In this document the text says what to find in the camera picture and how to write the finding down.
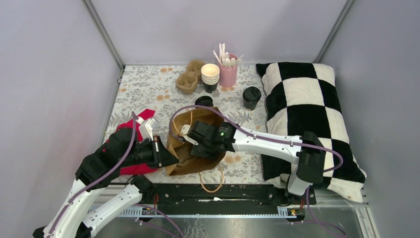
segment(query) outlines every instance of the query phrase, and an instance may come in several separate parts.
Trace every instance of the pink cup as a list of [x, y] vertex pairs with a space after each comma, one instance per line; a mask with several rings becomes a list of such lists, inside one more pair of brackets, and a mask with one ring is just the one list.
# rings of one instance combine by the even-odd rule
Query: pink cup
[[[236, 55], [229, 53], [229, 58], [235, 58], [236, 60], [238, 57]], [[224, 88], [230, 88], [233, 87], [236, 83], [236, 74], [238, 73], [238, 65], [235, 65], [233, 67], [224, 67], [219, 62], [217, 62], [217, 65], [220, 68], [220, 79], [219, 79], [219, 85]]]

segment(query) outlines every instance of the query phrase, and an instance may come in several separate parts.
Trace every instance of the paper bag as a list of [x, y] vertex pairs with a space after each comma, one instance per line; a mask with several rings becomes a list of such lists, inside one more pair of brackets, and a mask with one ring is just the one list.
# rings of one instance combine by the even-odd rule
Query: paper bag
[[[212, 107], [213, 109], [219, 112], [217, 107]], [[196, 108], [182, 114], [177, 115], [174, 118], [175, 126], [179, 131], [181, 131], [181, 127], [185, 124], [190, 125], [191, 121], [201, 121], [213, 126], [220, 126], [224, 121], [222, 117], [217, 115], [216, 113], [204, 109], [204, 108]], [[177, 130], [175, 129], [173, 123], [170, 125], [172, 127], [172, 131], [178, 135]], [[166, 174], [167, 175], [187, 175], [198, 173], [204, 170], [211, 170], [216, 167], [219, 162], [225, 156], [225, 152], [220, 153], [216, 160], [200, 158], [194, 155], [191, 155], [191, 149], [193, 144], [190, 142], [181, 142], [175, 137], [173, 137], [170, 133], [168, 135], [168, 141], [166, 143], [166, 147], [168, 151], [178, 158], [179, 163], [176, 165], [170, 165], [166, 167]]]

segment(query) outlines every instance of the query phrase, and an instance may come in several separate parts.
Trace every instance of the floral pattern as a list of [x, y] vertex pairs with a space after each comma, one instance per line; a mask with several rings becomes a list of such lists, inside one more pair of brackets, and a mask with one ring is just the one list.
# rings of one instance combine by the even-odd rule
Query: floral pattern
[[[175, 80], [185, 71], [184, 65], [126, 66], [120, 84], [118, 95], [105, 133], [105, 140], [115, 132], [116, 127], [130, 120], [130, 113], [140, 113], [146, 108], [156, 111], [155, 118], [159, 125], [154, 129], [154, 134], [160, 135], [163, 144], [166, 144], [169, 118], [180, 107], [193, 105], [195, 100], [203, 95], [213, 98], [214, 106], [233, 120], [249, 129], [266, 132], [265, 95], [258, 102], [255, 110], [247, 111], [242, 104], [242, 92], [250, 86], [258, 87], [263, 92], [263, 84], [257, 75], [254, 66], [243, 65], [238, 67], [235, 86], [218, 89], [206, 93], [202, 84], [192, 94], [184, 94], [175, 87]], [[220, 162], [224, 173], [224, 183], [265, 183], [261, 157], [250, 152], [227, 152]], [[215, 168], [203, 171], [205, 183], [220, 183], [220, 171]], [[164, 183], [200, 183], [198, 174], [184, 176], [167, 176], [165, 169], [147, 174], [152, 182]], [[129, 176], [121, 176], [114, 182], [126, 182]]]

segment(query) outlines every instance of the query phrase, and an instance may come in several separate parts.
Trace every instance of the black and white checkered cushion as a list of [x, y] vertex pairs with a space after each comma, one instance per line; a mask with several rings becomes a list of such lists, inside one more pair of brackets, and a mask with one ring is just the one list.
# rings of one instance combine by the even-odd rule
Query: black and white checkered cushion
[[[267, 95], [267, 130], [277, 135], [303, 135], [315, 133], [324, 147], [333, 149], [344, 158], [343, 165], [324, 173], [322, 184], [315, 188], [327, 188], [341, 196], [362, 202], [361, 188], [366, 180], [350, 149], [341, 114], [340, 102], [335, 89], [334, 69], [324, 64], [280, 62], [257, 64]], [[326, 153], [325, 169], [339, 162], [336, 156]], [[291, 164], [262, 155], [264, 180], [285, 180], [281, 174], [291, 174]]]

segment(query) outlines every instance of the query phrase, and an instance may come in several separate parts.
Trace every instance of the gray floor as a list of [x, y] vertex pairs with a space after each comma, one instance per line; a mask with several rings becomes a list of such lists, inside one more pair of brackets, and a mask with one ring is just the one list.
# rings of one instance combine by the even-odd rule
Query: gray floor
[[[319, 221], [330, 222], [344, 228], [349, 238], [363, 237], [356, 213], [351, 208], [313, 208]], [[188, 218], [173, 219], [184, 231], [185, 238], [329, 238], [334, 237], [316, 224], [279, 225], [285, 219], [229, 219]], [[163, 218], [154, 218], [150, 223], [163, 227], [174, 234], [176, 229]], [[171, 238], [155, 228], [140, 226], [131, 218], [115, 218], [96, 238]]]

